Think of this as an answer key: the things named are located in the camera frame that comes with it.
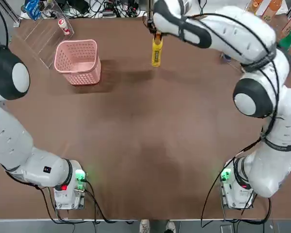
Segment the brown table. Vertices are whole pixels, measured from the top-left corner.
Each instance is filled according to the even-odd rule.
[[[82,164],[107,218],[200,218],[222,165],[257,139],[264,123],[234,106],[241,74],[221,64],[217,51],[172,36],[164,38],[161,67],[153,68],[152,36],[141,19],[76,19],[72,25],[74,39],[97,41],[101,82],[70,86],[14,38],[11,48],[28,66],[31,88],[8,102],[11,113],[38,148]],[[291,174],[272,199],[272,218],[291,218]],[[263,218],[266,209],[258,198],[244,217]],[[93,204],[68,217],[93,219]],[[205,218],[222,217],[216,186]],[[12,181],[1,166],[0,218],[48,218],[40,192]]]

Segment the pink basket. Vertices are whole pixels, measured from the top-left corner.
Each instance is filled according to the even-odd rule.
[[[61,42],[56,49],[54,67],[74,86],[97,84],[101,64],[96,41]]]

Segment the floor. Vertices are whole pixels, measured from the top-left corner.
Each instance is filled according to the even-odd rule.
[[[152,221],[151,233],[163,233],[166,221]],[[230,225],[221,221],[215,221],[205,228],[200,228],[200,221],[177,221],[177,233],[232,233],[232,231],[221,231],[221,226]],[[132,225],[125,222],[115,224],[100,223],[96,227],[97,233],[138,233],[139,222],[136,221]],[[74,233],[90,233],[94,232],[92,223],[78,224]],[[72,233],[71,225],[55,225],[51,221],[0,221],[0,233]],[[238,226],[239,233],[262,233],[263,226],[254,226],[246,223],[240,223]],[[291,233],[291,220],[269,220],[265,224],[265,233]]]

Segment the sneaker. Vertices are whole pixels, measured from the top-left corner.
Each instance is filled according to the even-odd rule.
[[[150,221],[148,219],[140,221],[139,233],[150,233]]]
[[[169,230],[169,231],[172,231],[173,233],[176,233],[175,223],[172,221],[168,221],[166,224],[166,230]]]

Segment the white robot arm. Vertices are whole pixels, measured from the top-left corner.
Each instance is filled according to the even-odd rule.
[[[271,132],[262,138],[252,154],[231,163],[223,180],[227,206],[248,208],[253,191],[271,197],[291,171],[291,89],[284,85],[291,59],[276,48],[274,30],[255,15],[235,6],[216,11],[237,20],[246,29],[226,17],[212,15],[200,20],[186,17],[191,5],[191,0],[157,0],[153,11],[156,29],[194,46],[219,50],[242,63],[247,72],[236,84],[233,100],[241,113],[266,118],[262,134],[268,129],[277,103],[276,94],[279,93],[277,119]],[[248,29],[258,35],[270,53]],[[271,60],[278,74],[279,90]]]
[[[37,149],[20,122],[4,102],[25,96],[30,76],[23,62],[0,45],[0,164],[22,182],[54,187],[58,209],[78,209],[84,205],[85,173],[80,164]]]

